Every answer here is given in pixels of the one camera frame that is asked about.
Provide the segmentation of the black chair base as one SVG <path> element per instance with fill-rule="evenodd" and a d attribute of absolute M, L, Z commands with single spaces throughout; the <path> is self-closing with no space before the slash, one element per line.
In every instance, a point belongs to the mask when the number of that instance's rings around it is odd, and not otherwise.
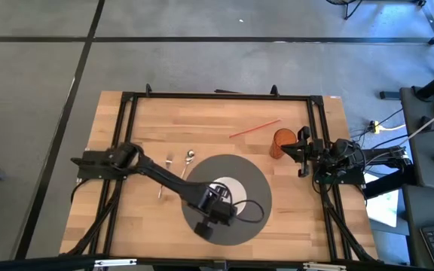
<path fill-rule="evenodd" d="M 348 20 L 349 18 L 351 18 L 364 1 L 410 2 L 416 4 L 416 6 L 420 8 L 427 3 L 427 0 L 325 0 L 325 1 L 331 5 L 344 6 L 344 17 L 343 17 L 344 20 Z"/>

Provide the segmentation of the silver metal spoon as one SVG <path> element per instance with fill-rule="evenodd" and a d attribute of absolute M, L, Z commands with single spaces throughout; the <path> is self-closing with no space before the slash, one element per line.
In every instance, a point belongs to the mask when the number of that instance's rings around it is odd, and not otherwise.
<path fill-rule="evenodd" d="M 187 168 L 193 162 L 194 157 L 195 157 L 195 152 L 193 150 L 189 150 L 187 152 L 187 154 L 186 154 L 186 157 L 185 157 L 185 166 L 184 166 L 184 168 L 182 170 L 180 178 L 184 178 L 185 177 L 185 173 L 187 171 Z"/>

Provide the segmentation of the grey desk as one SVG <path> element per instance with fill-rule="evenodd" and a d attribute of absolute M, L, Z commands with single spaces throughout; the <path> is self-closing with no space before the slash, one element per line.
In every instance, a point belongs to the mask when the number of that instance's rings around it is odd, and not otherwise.
<path fill-rule="evenodd" d="M 407 238 L 411 264 L 433 269 L 434 263 L 420 230 L 434 226 L 434 122 L 432 132 L 419 133 L 409 141 L 415 185 L 402 188 L 410 236 Z"/>

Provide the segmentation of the black aluminium table frame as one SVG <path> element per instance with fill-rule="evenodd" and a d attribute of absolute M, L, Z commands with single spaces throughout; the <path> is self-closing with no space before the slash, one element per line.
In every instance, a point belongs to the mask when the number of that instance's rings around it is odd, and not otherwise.
<path fill-rule="evenodd" d="M 150 178 L 132 175 L 122 187 L 110 254 L 113 257 L 188 260 L 329 260 L 326 225 L 319 195 L 310 178 L 298 177 L 298 165 L 269 155 L 274 133 L 285 127 L 308 125 L 308 104 L 288 96 L 216 93 L 141 93 L 136 102 L 123 103 L 121 93 L 100 94 L 88 149 L 103 151 L 112 144 L 116 126 L 126 129 L 135 112 L 131 141 L 141 145 L 156 163 L 174 155 L 172 171 L 180 175 L 185 154 L 195 162 L 218 154 L 235 154 L 253 162 L 267 179 L 272 209 L 264 229 L 241 245 L 213 245 L 187 225 L 178 195 L 163 190 Z M 281 119 L 279 123 L 234 138 L 230 134 Z"/>

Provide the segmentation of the silver metal fork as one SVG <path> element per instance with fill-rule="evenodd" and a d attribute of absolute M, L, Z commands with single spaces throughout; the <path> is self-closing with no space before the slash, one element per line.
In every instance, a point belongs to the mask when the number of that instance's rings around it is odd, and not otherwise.
<path fill-rule="evenodd" d="M 173 163 L 173 158 L 174 158 L 173 153 L 172 152 L 168 153 L 166 161 L 165 161 L 165 168 L 166 168 L 167 171 L 170 170 L 170 167 L 171 167 L 171 165 Z M 158 193 L 158 199 L 162 198 L 163 190 L 164 190 L 164 186 L 161 185 L 159 193 Z"/>

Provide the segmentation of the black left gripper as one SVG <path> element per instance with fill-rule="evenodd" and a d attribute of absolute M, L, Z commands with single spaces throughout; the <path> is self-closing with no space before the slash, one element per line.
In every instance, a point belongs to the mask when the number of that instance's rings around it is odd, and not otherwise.
<path fill-rule="evenodd" d="M 193 205 L 193 209 L 203 216 L 202 221 L 194 227 L 194 232 L 206 241 L 213 234 L 210 224 L 229 227 L 237 216 L 231 189 L 221 182 L 206 183 L 202 198 Z"/>

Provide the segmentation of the black overhead rig beam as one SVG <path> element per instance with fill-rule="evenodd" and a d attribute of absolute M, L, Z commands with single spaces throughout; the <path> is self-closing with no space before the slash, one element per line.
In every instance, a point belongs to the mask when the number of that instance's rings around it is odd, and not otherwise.
<path fill-rule="evenodd" d="M 434 271 L 415 266 L 402 266 L 379 261 L 335 260 L 312 261 L 266 261 L 266 260 L 188 260 L 160 258 L 109 258 L 103 254 L 63 255 L 57 257 L 30 258 L 0 261 L 0 271 L 73 271 L 78 269 L 105 268 L 112 266 L 195 266 L 227 271 L 230 268 L 247 269 L 302 269 L 319 271 Z"/>

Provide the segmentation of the orange faceted plastic cup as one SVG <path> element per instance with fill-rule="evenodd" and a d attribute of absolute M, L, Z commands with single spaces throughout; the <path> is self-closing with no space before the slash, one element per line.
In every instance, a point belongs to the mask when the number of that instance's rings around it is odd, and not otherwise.
<path fill-rule="evenodd" d="M 273 141 L 270 146 L 269 155 L 274 159 L 279 159 L 284 155 L 281 150 L 282 145 L 294 144 L 297 142 L 296 134 L 287 128 L 278 129 L 274 133 Z"/>

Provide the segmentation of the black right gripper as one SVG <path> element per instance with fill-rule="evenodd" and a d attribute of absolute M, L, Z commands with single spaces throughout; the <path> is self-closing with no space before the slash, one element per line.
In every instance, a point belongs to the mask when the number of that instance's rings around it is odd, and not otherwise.
<path fill-rule="evenodd" d="M 308 143 L 307 140 L 311 136 L 311 130 L 308 126 L 303 126 L 298 131 L 298 142 L 292 144 L 281 145 L 281 151 L 291 157 L 296 163 L 301 164 L 301 168 L 298 170 L 298 176 L 300 178 L 309 175 L 309 162 L 313 162 L 317 169 L 324 171 L 325 166 L 325 144 L 322 139 L 314 139 Z"/>

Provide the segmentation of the red plastic straw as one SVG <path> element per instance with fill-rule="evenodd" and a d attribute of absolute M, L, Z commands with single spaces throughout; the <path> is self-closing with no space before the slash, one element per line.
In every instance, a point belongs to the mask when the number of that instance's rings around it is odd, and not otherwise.
<path fill-rule="evenodd" d="M 275 123 L 279 123 L 280 121 L 281 121 L 281 119 L 272 120 L 272 121 L 269 121 L 269 122 L 267 122 L 267 123 L 263 123 L 263 124 L 260 124 L 260 125 L 254 126 L 254 127 L 251 127 L 251 128 L 245 129 L 245 130 L 243 130 L 243 131 L 236 132 L 236 133 L 234 133 L 234 134 L 230 134 L 230 135 L 228 136 L 228 138 L 231 139 L 231 138 L 234 138 L 234 137 L 236 137 L 236 136 L 240 136 L 240 135 L 246 134 L 246 133 L 248 133 L 248 132 L 253 132 L 253 131 L 257 130 L 257 129 L 261 129 L 261 128 L 264 128 L 264 127 L 266 127 L 266 126 L 270 126 L 270 125 L 273 125 L 273 124 L 275 124 Z"/>

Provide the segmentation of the round grey woven placemat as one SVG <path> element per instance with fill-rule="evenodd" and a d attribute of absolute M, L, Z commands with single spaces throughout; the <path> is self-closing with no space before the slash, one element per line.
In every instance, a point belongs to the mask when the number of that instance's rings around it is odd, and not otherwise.
<path fill-rule="evenodd" d="M 245 209 L 234 219 L 231 226 L 211 224 L 213 234 L 209 241 L 214 245 L 240 245 L 256 237 L 266 225 L 272 207 L 270 185 L 264 173 L 251 161 L 232 154 L 220 154 L 198 163 L 186 176 L 190 182 L 213 182 L 217 178 L 232 177 L 245 188 Z M 203 216 L 188 206 L 182 213 L 189 227 L 194 230 Z"/>

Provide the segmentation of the white bowl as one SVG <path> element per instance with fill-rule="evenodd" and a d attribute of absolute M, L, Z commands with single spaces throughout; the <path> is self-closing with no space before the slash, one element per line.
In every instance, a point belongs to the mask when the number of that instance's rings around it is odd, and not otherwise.
<path fill-rule="evenodd" d="M 244 186 L 237 179 L 232 177 L 217 178 L 211 183 L 210 187 L 212 189 L 217 189 L 217 188 L 225 189 L 226 187 L 230 189 L 231 194 L 226 193 L 222 197 L 222 200 L 224 202 L 236 203 L 247 199 L 247 194 Z M 239 215 L 245 209 L 245 207 L 246 207 L 245 202 L 240 202 L 239 204 L 237 204 L 236 205 L 237 214 Z"/>

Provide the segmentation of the white paper sheet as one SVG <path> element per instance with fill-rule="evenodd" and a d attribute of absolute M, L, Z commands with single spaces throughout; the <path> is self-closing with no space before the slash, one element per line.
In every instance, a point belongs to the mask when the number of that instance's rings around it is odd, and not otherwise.
<path fill-rule="evenodd" d="M 368 217 L 389 227 L 397 226 L 399 192 L 393 190 L 374 197 L 365 197 Z"/>

